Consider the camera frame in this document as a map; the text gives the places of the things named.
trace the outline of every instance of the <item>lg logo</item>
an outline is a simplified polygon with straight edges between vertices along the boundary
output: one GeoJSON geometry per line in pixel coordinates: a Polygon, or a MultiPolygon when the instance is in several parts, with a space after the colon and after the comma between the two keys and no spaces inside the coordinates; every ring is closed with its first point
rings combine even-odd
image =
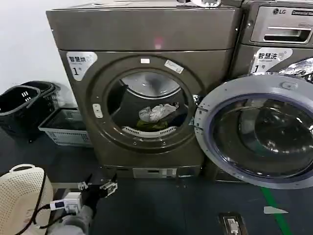
{"type": "Polygon", "coordinates": [[[282,9],[278,9],[278,8],[275,8],[273,10],[273,14],[274,15],[277,15],[277,14],[285,14],[286,13],[286,10],[282,10],[282,9]]]}

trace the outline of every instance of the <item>white cloth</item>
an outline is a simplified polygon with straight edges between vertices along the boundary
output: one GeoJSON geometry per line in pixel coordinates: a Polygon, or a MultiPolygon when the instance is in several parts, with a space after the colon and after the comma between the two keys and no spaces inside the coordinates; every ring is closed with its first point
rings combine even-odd
{"type": "Polygon", "coordinates": [[[168,116],[174,112],[178,106],[173,106],[170,104],[160,104],[155,106],[153,109],[146,107],[139,111],[139,118],[145,122],[158,122],[162,118],[168,116]]]}

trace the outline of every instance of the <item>black laundry basket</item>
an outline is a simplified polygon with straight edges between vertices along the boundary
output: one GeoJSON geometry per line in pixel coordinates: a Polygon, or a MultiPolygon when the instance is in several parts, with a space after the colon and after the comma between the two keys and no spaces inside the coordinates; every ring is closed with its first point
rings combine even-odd
{"type": "Polygon", "coordinates": [[[42,81],[8,89],[0,95],[0,127],[10,136],[34,141],[42,133],[39,124],[55,109],[55,90],[52,83],[42,81]]]}

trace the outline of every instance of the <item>white wall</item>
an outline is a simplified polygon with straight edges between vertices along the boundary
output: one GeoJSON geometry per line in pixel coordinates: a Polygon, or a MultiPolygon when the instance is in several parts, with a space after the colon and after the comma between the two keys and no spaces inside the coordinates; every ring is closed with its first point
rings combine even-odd
{"type": "Polygon", "coordinates": [[[0,7],[0,94],[26,81],[61,87],[60,105],[76,105],[45,15],[92,0],[5,0],[0,7]]]}

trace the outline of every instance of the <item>gray laundry basket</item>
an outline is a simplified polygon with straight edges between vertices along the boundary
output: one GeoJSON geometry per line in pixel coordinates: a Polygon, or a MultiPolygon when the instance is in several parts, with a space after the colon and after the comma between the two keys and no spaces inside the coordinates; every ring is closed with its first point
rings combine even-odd
{"type": "Polygon", "coordinates": [[[44,131],[57,145],[92,147],[76,108],[59,108],[40,124],[39,130],[44,131]]]}

